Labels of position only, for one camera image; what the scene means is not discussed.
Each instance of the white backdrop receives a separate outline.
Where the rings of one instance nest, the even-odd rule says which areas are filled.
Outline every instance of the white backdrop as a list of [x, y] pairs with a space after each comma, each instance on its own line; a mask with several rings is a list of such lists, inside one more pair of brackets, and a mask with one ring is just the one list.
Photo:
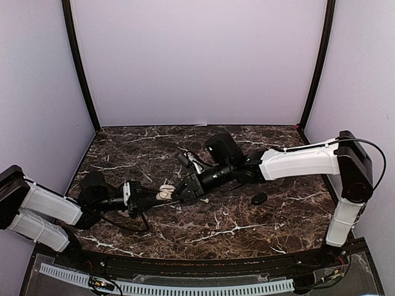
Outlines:
[[[0, 172], [65, 194], [94, 136], [59, 0], [0, 1]], [[18, 296], [34, 243], [0, 231], [0, 295]]]
[[[387, 174], [355, 229], [373, 255], [386, 295], [395, 295], [395, 4], [338, 1], [328, 55], [307, 124], [311, 142], [350, 130], [378, 144], [387, 155]], [[383, 161], [372, 147], [377, 181]], [[340, 193], [339, 178], [332, 178]]]
[[102, 126], [298, 123], [325, 0], [72, 4]]

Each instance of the marble table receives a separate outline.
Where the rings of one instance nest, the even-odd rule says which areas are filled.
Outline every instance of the marble table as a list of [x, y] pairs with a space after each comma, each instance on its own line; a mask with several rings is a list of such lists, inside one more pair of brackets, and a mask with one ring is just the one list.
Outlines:
[[[91, 145], [68, 192], [79, 193], [78, 182], [90, 171], [101, 171], [119, 186], [137, 179], [144, 186], [178, 184], [189, 171], [174, 157], [178, 149], [195, 151], [211, 162], [204, 141], [230, 133], [242, 150], [303, 145], [293, 126], [144, 126], [103, 128]], [[229, 184], [222, 191], [231, 189]], [[266, 192], [260, 206], [251, 198]], [[132, 234], [101, 221], [89, 230], [68, 226], [84, 249], [144, 258], [211, 260], [293, 253], [320, 247], [335, 209], [321, 176], [284, 178], [246, 185], [231, 192], [214, 192], [208, 203], [171, 203], [146, 212], [152, 232]], [[141, 219], [118, 213], [106, 217], [130, 227]]]

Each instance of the black pole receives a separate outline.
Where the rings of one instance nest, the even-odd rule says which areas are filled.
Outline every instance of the black pole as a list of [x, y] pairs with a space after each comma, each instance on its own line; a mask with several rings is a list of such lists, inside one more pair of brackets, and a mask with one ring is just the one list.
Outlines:
[[298, 128], [304, 130], [313, 107], [315, 95], [317, 94], [318, 85], [322, 74], [323, 64], [325, 62], [326, 51], [328, 50], [329, 37], [331, 35], [333, 16], [335, 14], [336, 0], [328, 0], [326, 4], [325, 20], [323, 23], [320, 49], [318, 51], [317, 63], [315, 64], [313, 79], [311, 81], [309, 94], [304, 106], [303, 114]]
[[70, 0], [62, 0], [64, 20], [66, 23], [67, 35], [69, 36], [70, 49], [72, 50], [74, 67], [77, 72], [78, 80], [80, 82], [82, 95], [85, 100], [86, 108], [88, 109], [89, 116], [93, 127], [96, 132], [100, 130], [100, 123], [98, 115], [94, 109], [91, 93], [89, 92], [88, 83], [86, 82], [85, 71], [82, 66], [82, 60], [80, 55], [80, 50], [78, 48], [77, 36], [75, 34], [73, 14]]

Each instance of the robotic arm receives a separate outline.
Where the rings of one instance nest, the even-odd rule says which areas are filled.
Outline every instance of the robotic arm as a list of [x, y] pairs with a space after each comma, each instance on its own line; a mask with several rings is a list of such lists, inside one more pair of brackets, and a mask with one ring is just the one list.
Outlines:
[[328, 174], [341, 176], [343, 192], [325, 242], [340, 250], [373, 194], [372, 161], [353, 139], [351, 132], [342, 131], [338, 138], [317, 144], [244, 155], [229, 134], [217, 134], [205, 143], [215, 166], [190, 151], [176, 155], [182, 165], [194, 171], [176, 188], [164, 185], [154, 190], [138, 181], [127, 181], [115, 188], [105, 182], [102, 173], [92, 172], [80, 183], [77, 201], [29, 181], [18, 166], [12, 166], [0, 174], [0, 229], [16, 231], [62, 252], [69, 244], [67, 233], [32, 211], [88, 229], [101, 219], [100, 212], [127, 211], [135, 218], [154, 205], [199, 199], [233, 180], [251, 184], [288, 176]]

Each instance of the vent grille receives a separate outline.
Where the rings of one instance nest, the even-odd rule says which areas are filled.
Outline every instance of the vent grille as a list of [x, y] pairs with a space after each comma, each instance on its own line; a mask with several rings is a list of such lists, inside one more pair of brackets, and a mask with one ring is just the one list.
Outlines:
[[[69, 271], [45, 263], [41, 264], [40, 273], [76, 286], [88, 288], [88, 274]], [[133, 296], [261, 296], [292, 292], [294, 290], [292, 279], [229, 287], [166, 287], [134, 284], [123, 281], [117, 281], [117, 284], [122, 289], [124, 295]], [[113, 294], [119, 295], [120, 293], [114, 290]]]

